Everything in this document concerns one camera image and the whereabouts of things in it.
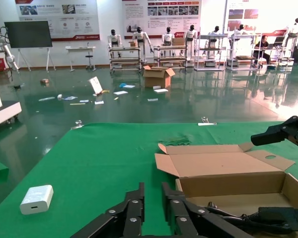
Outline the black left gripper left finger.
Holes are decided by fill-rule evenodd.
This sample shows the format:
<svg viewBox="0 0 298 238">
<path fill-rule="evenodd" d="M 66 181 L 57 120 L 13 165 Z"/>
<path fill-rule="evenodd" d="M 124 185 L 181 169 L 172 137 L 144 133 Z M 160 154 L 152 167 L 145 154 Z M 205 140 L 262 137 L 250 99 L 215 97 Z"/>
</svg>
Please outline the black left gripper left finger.
<svg viewBox="0 0 298 238">
<path fill-rule="evenodd" d="M 73 238 L 131 238 L 141 235 L 145 218 L 145 184 L 126 192 L 119 204 L 107 209 L 79 231 Z"/>
</svg>

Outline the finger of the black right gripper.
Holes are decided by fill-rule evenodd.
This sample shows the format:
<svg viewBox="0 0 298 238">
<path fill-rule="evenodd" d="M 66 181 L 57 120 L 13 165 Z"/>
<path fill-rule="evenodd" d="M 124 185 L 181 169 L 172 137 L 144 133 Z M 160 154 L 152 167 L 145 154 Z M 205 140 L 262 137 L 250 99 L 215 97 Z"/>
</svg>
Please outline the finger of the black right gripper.
<svg viewBox="0 0 298 238">
<path fill-rule="evenodd" d="M 298 146 L 298 116 L 292 116 L 285 122 L 267 128 L 264 133 L 251 136 L 255 146 L 279 143 L 288 140 Z"/>
<path fill-rule="evenodd" d="M 292 207 L 260 207 L 259 219 L 269 225 L 288 225 L 298 231 L 298 209 Z"/>
</svg>

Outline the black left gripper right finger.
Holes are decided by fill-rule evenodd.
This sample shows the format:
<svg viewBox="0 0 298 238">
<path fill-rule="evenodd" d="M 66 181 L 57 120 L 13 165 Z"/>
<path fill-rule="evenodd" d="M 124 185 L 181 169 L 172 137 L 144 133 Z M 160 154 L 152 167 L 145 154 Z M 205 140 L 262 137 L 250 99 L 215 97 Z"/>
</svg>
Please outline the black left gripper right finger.
<svg viewBox="0 0 298 238">
<path fill-rule="evenodd" d="M 225 221 L 219 215 L 197 206 L 181 191 L 162 183 L 165 220 L 176 238 L 250 238 L 250 234 Z"/>
</svg>

